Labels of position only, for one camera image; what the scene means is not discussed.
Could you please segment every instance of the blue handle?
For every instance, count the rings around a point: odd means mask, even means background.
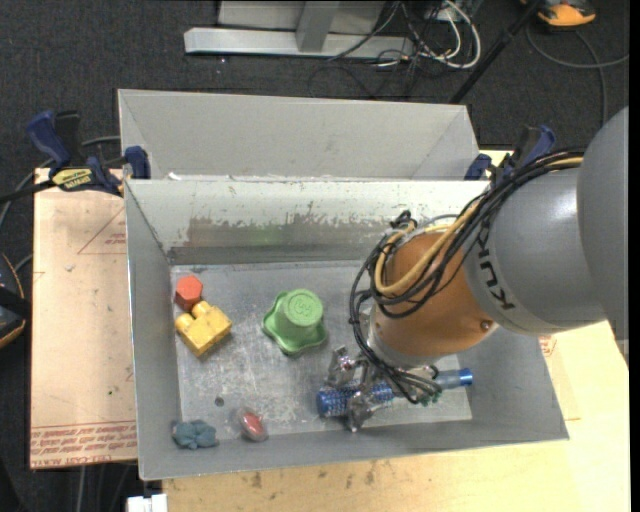
[[[41,112],[27,125],[27,133],[34,145],[56,162],[56,168],[68,165],[71,155],[65,149],[62,140],[56,134],[53,124],[53,113],[50,110]]]

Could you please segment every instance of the metal tray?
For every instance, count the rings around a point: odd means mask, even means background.
[[[498,329],[441,362],[475,384],[434,408],[397,400],[357,434],[317,417],[315,392],[332,347],[354,343],[347,290],[388,222],[459,211],[480,183],[427,181],[155,181],[126,186],[138,449],[143,479],[397,457],[567,436],[535,338]],[[175,279],[197,273],[203,296],[233,321],[200,359],[173,328]],[[281,290],[305,287],[325,305],[329,341],[284,356],[260,330]],[[252,443],[230,417],[247,405],[270,438]],[[203,419],[220,445],[180,449],[176,420]]]

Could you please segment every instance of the blue figurine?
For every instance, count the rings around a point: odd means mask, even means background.
[[[209,448],[218,446],[216,429],[202,420],[177,423],[171,432],[173,440],[181,448]]]

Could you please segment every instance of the clamp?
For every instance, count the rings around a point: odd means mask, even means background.
[[[55,121],[63,123],[63,137],[56,132]],[[53,160],[49,170],[49,186],[58,186],[67,192],[96,190],[120,196],[122,180],[108,169],[103,169],[97,157],[89,156],[84,165],[78,165],[84,155],[77,144],[77,114],[65,112],[56,116],[55,121],[53,113],[46,110],[36,115],[27,126],[27,133],[34,145]],[[67,149],[63,138],[67,143],[71,141],[71,151]],[[147,154],[140,146],[128,147],[124,152],[124,162],[130,168],[130,177],[150,178]]]

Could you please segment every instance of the cardboard sheet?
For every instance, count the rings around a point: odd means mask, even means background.
[[[137,456],[122,198],[35,196],[30,467]]]

